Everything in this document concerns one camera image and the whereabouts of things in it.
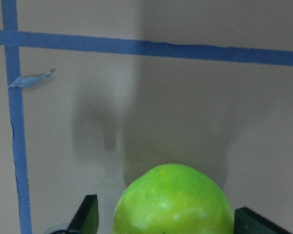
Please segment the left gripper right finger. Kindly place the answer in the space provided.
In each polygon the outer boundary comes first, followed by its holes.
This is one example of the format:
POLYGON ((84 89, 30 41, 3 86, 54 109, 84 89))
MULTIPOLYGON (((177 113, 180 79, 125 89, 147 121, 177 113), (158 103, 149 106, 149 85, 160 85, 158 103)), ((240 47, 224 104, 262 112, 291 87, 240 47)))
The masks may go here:
POLYGON ((235 210, 234 234, 290 234, 248 207, 235 210))

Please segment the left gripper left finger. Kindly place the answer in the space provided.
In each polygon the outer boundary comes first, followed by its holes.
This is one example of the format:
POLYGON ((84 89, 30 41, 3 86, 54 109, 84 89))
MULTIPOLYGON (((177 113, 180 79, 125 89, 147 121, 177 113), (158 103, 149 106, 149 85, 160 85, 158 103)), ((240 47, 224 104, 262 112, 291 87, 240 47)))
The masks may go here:
POLYGON ((97 195, 86 195, 71 220, 68 234, 96 234, 99 227, 97 195))

